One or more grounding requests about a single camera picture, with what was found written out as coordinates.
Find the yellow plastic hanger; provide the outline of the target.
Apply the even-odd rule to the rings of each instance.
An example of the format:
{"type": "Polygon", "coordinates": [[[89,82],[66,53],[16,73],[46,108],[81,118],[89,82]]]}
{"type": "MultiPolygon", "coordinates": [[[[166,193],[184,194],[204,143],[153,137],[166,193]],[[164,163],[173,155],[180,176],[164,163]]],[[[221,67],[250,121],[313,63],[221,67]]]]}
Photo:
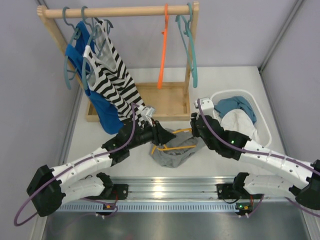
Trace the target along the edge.
{"type": "MultiPolygon", "coordinates": [[[[192,132],[191,128],[183,128],[183,129],[178,129],[174,130],[172,133],[177,134],[181,132],[192,132]]],[[[196,145],[186,145],[186,146],[178,146],[178,147],[167,147],[165,144],[163,145],[163,148],[159,148],[156,145],[153,146],[151,150],[151,155],[154,154],[155,150],[158,150],[159,152],[166,152],[166,151],[173,151],[173,150],[182,150],[182,149],[192,149],[195,148],[196,145]]]]}

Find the grey tank top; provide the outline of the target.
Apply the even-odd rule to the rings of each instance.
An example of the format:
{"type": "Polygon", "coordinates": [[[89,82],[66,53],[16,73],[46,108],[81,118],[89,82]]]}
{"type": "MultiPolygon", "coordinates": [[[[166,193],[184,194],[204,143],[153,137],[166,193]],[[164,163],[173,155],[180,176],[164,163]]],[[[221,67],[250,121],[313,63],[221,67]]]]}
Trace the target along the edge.
{"type": "MultiPolygon", "coordinates": [[[[167,128],[169,132],[173,132],[175,130],[167,128]]],[[[179,149],[179,150],[169,150],[169,151],[158,151],[157,149],[153,154],[151,154],[151,150],[154,144],[151,145],[149,155],[152,159],[161,167],[165,168],[178,168],[180,165],[185,163],[192,155],[194,155],[197,151],[205,147],[204,141],[200,137],[194,137],[191,132],[179,132],[175,134],[175,138],[165,144],[168,148],[173,147],[182,147],[182,146],[190,146],[196,145],[194,148],[189,149],[179,149]]]]}

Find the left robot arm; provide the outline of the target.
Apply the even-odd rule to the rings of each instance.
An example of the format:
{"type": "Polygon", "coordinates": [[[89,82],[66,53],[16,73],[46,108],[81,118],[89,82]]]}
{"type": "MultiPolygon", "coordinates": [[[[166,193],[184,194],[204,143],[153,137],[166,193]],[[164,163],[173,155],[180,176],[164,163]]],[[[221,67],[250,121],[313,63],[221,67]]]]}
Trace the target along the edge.
{"type": "Polygon", "coordinates": [[[26,192],[40,217],[49,216],[74,200],[107,199],[113,194],[114,184],[102,170],[121,163],[133,148],[146,143],[165,145],[175,137],[157,120],[144,126],[126,120],[113,138],[88,155],[52,168],[39,167],[26,192]]]}

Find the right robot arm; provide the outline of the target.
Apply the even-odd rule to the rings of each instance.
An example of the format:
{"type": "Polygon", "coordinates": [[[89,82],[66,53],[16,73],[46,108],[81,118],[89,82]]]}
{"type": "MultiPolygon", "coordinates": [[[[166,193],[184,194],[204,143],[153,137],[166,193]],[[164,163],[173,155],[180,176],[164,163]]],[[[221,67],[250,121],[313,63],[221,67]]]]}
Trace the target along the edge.
{"type": "Polygon", "coordinates": [[[280,154],[237,132],[225,130],[217,119],[192,113],[192,135],[201,138],[209,150],[227,159],[255,165],[270,176],[240,172],[233,182],[238,198],[275,195],[295,201],[311,210],[320,208],[320,161],[307,162],[280,154]]]}

